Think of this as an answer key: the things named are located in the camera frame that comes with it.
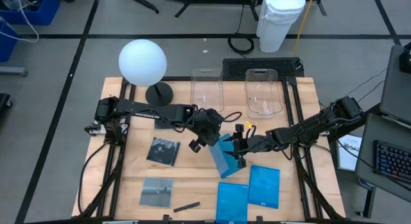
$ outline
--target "lamp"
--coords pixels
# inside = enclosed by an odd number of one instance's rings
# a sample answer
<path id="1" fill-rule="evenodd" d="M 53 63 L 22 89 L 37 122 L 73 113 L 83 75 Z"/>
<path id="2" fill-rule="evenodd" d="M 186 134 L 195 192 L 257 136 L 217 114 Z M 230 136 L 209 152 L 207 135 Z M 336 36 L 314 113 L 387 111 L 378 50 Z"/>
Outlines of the lamp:
<path id="1" fill-rule="evenodd" d="M 173 100 L 173 90 L 160 82 L 166 74 L 166 55 L 156 43 L 149 40 L 129 42 L 120 52 L 119 68 L 128 82 L 136 86 L 149 86 L 146 100 L 155 106 L 165 106 Z"/>

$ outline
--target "keyboard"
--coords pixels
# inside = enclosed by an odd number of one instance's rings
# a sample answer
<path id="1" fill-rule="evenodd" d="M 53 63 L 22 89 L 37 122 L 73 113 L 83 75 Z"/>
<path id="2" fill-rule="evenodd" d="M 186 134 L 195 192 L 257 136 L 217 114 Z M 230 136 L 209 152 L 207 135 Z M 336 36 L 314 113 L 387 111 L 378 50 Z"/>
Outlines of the keyboard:
<path id="1" fill-rule="evenodd" d="M 278 78 L 295 76 L 295 71 L 300 70 L 300 58 L 235 58 L 223 60 L 223 76 L 245 78 L 249 69 L 274 69 Z"/>
<path id="2" fill-rule="evenodd" d="M 374 169 L 388 177 L 411 184 L 411 150 L 375 141 Z"/>

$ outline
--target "floor tile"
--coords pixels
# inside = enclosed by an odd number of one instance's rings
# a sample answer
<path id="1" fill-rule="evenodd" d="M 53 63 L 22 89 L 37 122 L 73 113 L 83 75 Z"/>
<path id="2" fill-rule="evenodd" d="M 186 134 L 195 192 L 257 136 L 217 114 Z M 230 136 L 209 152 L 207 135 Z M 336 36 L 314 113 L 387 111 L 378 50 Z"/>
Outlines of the floor tile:
<path id="1" fill-rule="evenodd" d="M 49 26 L 34 26 L 39 34 L 82 34 L 94 0 L 62 1 Z M 20 34 L 34 33 L 27 25 L 12 25 Z"/>
<path id="2" fill-rule="evenodd" d="M 402 46 L 405 46 L 405 45 L 409 44 L 411 42 L 411 40 L 400 40 L 400 42 L 401 42 Z"/>
<path id="3" fill-rule="evenodd" d="M 121 76 L 117 59 L 127 41 L 86 42 L 26 221 L 71 217 L 90 141 L 84 127 L 93 120 L 105 77 Z"/>
<path id="4" fill-rule="evenodd" d="M 385 11 L 398 35 L 411 35 L 411 0 L 381 0 Z"/>
<path id="5" fill-rule="evenodd" d="M 183 4 L 170 0 L 147 0 L 160 11 L 133 0 L 101 0 L 90 34 L 191 34 L 234 33 L 240 21 L 240 5 L 192 4 L 179 17 Z M 257 22 L 244 9 L 242 33 L 255 33 Z"/>
<path id="6" fill-rule="evenodd" d="M 78 40 L 19 42 L 11 60 L 0 64 L 29 70 L 26 77 L 0 75 L 0 92 L 13 101 L 0 130 L 2 223 L 15 221 L 77 46 Z"/>
<path id="7" fill-rule="evenodd" d="M 314 77 L 319 99 L 327 105 L 387 68 L 392 45 L 392 40 L 302 40 L 300 57 L 305 76 Z M 350 96 L 360 99 L 384 77 L 385 73 Z M 364 110 L 380 101 L 381 86 L 360 102 Z"/>
<path id="8" fill-rule="evenodd" d="M 389 34 L 374 0 L 322 0 L 322 4 L 327 16 L 313 4 L 303 34 Z M 289 33 L 298 33 L 303 13 Z"/>

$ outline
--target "blue bin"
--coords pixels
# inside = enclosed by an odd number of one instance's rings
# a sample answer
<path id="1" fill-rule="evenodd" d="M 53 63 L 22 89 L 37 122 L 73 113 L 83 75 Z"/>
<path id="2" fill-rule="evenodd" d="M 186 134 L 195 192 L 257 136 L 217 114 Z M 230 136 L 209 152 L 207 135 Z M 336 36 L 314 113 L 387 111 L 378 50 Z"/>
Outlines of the blue bin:
<path id="1" fill-rule="evenodd" d="M 40 0 L 40 8 L 35 12 L 24 12 L 31 25 L 49 25 L 60 6 L 60 0 Z M 0 10 L 2 17 L 9 24 L 27 24 L 20 11 Z"/>
<path id="2" fill-rule="evenodd" d="M 7 23 L 4 21 L 0 21 L 0 31 L 4 34 L 19 38 L 18 34 L 7 26 Z M 0 34 L 0 62 L 5 62 L 10 58 L 16 43 L 16 39 Z"/>

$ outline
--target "wooden table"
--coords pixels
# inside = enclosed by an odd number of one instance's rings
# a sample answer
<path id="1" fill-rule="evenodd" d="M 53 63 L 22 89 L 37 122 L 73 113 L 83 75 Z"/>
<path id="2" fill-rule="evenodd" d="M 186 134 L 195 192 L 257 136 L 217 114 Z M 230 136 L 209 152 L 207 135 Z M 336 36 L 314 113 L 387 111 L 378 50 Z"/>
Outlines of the wooden table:
<path id="1" fill-rule="evenodd" d="M 298 90 L 301 98 L 302 111 L 305 118 L 319 112 L 319 103 L 312 78 L 298 78 Z M 174 91 L 173 103 L 190 103 L 190 82 L 167 82 Z M 251 122 L 257 126 L 257 134 L 264 134 L 266 130 L 277 127 L 289 126 L 286 109 L 276 114 L 272 119 L 250 119 L 246 115 L 244 82 L 224 82 L 224 110 L 220 112 L 226 116 L 231 112 L 243 112 L 237 123 Z M 101 98 L 118 96 L 121 88 L 121 78 L 106 78 Z M 284 92 L 282 85 L 278 87 L 281 103 L 284 105 Z M 137 87 L 135 101 L 145 102 L 145 87 Z M 292 101 L 294 120 L 298 121 L 292 88 L 289 87 Z M 213 220 L 216 213 L 216 199 L 218 183 L 221 181 L 239 184 L 248 184 L 250 167 L 222 180 L 213 158 L 207 148 L 202 148 L 199 153 L 193 153 L 188 147 L 195 135 L 186 130 L 178 134 L 173 130 L 154 130 L 154 120 L 133 117 L 127 139 L 127 150 L 123 164 L 118 204 L 115 219 L 117 220 L 161 220 L 164 214 L 169 214 L 174 220 Z M 234 123 L 222 125 L 222 135 L 234 131 Z M 174 167 L 164 166 L 147 161 L 146 156 L 153 137 L 163 137 L 180 141 L 180 150 Z M 87 158 L 103 142 L 103 136 L 91 137 Z M 326 138 L 319 139 L 319 145 L 328 148 Z M 100 189 L 103 172 L 107 160 L 108 147 L 97 154 L 87 166 L 83 178 L 82 207 L 84 208 L 94 198 Z M 327 201 L 335 210 L 345 216 L 341 194 L 333 166 L 331 155 L 328 151 L 313 147 L 311 149 L 313 167 L 317 177 L 317 185 Z M 302 211 L 301 194 L 297 180 L 297 170 L 294 161 L 288 161 L 280 152 L 249 153 L 246 155 L 247 165 L 257 164 L 281 170 L 279 208 L 271 209 L 259 205 L 249 204 L 248 219 L 256 220 L 262 216 L 265 221 L 304 220 Z M 174 191 L 171 199 L 171 209 L 147 207 L 139 205 L 141 188 L 145 177 L 161 177 L 174 179 Z M 315 209 L 311 191 L 307 188 L 310 202 L 311 216 L 315 217 Z M 111 191 L 107 193 L 104 214 L 108 214 Z M 172 209 L 200 202 L 201 205 L 174 213 Z M 73 215 L 78 214 L 74 206 Z"/>

